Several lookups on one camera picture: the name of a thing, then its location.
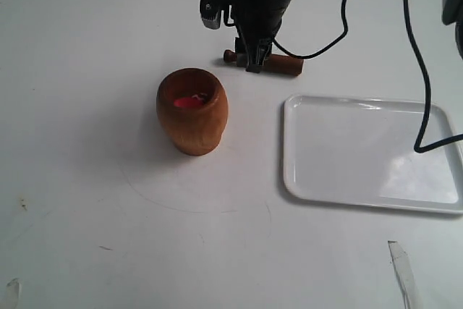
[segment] red object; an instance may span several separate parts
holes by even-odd
[[[203,106],[204,102],[199,98],[184,97],[176,99],[174,101],[174,105],[178,108],[195,109],[199,108],[200,106]]]

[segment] white tabletop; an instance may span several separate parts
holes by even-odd
[[[280,42],[327,44],[340,1],[294,0]],[[460,308],[463,220],[304,204],[281,182],[291,94],[424,99],[402,0],[349,0],[347,39],[293,80],[224,67],[235,32],[205,29],[198,2],[0,0],[1,287],[21,279],[20,309],[403,308],[397,240],[425,308]],[[461,132],[454,29],[441,0],[411,6],[433,100]],[[153,106],[182,67],[229,98],[200,158],[171,146]]]

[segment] white paper scrap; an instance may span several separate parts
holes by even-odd
[[[3,300],[0,302],[0,309],[15,309],[17,303],[20,301],[21,295],[21,284],[19,279],[11,280],[3,296]]]
[[[415,285],[415,278],[407,254],[398,242],[388,242],[388,244],[400,290],[404,296],[405,309],[422,309],[420,295]]]

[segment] wooden cup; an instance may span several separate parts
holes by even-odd
[[[187,109],[174,105],[179,98],[201,95],[204,104]],[[164,131],[183,153],[201,156],[220,143],[229,114],[224,87],[202,69],[186,68],[168,75],[159,85],[156,112]]]

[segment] white table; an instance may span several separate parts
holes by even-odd
[[[324,46],[340,1],[294,0],[280,42]],[[403,308],[388,240],[425,308],[460,308],[463,220],[303,204],[281,183],[291,94],[424,98],[402,0],[349,0],[348,38],[294,80],[219,64],[235,32],[206,30],[198,2],[0,0],[0,284],[21,279],[19,308]],[[411,5],[433,100],[461,132],[454,29],[441,0]],[[182,67],[229,97],[201,158],[174,150],[153,108]]]

